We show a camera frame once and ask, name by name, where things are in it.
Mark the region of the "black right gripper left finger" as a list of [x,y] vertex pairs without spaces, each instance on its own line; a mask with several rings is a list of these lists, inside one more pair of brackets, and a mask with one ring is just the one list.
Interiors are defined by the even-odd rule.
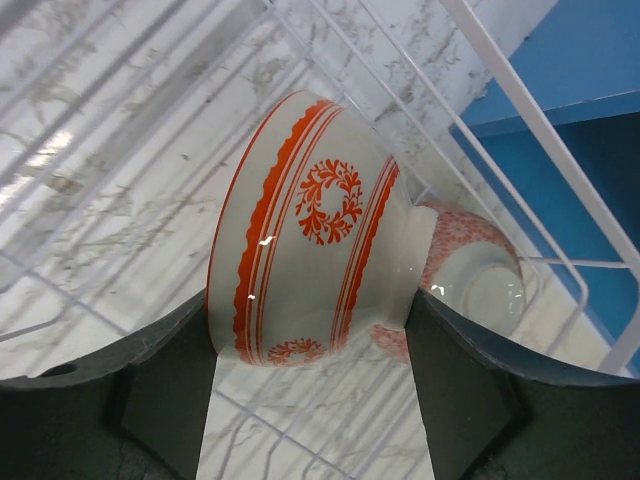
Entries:
[[91,354],[2,380],[2,478],[195,478],[216,361],[199,292]]

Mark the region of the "pink patterned small bowl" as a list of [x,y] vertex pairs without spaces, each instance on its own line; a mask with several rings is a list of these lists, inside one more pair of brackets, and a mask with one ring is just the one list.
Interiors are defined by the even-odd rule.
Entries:
[[509,336],[526,304],[512,243],[491,221],[453,204],[438,212],[420,287],[462,316]]

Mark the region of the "blue shelf unit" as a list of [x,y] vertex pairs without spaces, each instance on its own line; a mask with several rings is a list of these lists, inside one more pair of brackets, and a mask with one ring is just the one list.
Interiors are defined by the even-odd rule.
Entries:
[[629,245],[618,251],[496,80],[463,112],[490,162],[473,164],[604,339],[602,363],[639,371],[639,5],[474,1],[472,11],[573,155]]

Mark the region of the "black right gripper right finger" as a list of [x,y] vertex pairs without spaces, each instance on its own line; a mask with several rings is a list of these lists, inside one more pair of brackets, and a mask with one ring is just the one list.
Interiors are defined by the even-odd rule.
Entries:
[[638,380],[534,352],[423,290],[405,332],[435,478],[638,478]]

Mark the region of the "orange and white bowl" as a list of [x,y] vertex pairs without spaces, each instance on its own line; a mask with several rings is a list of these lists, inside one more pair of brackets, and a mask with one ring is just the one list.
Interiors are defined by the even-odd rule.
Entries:
[[223,203],[206,285],[215,352],[293,367],[375,324],[404,328],[437,214],[414,204],[380,136],[313,92],[283,98]]

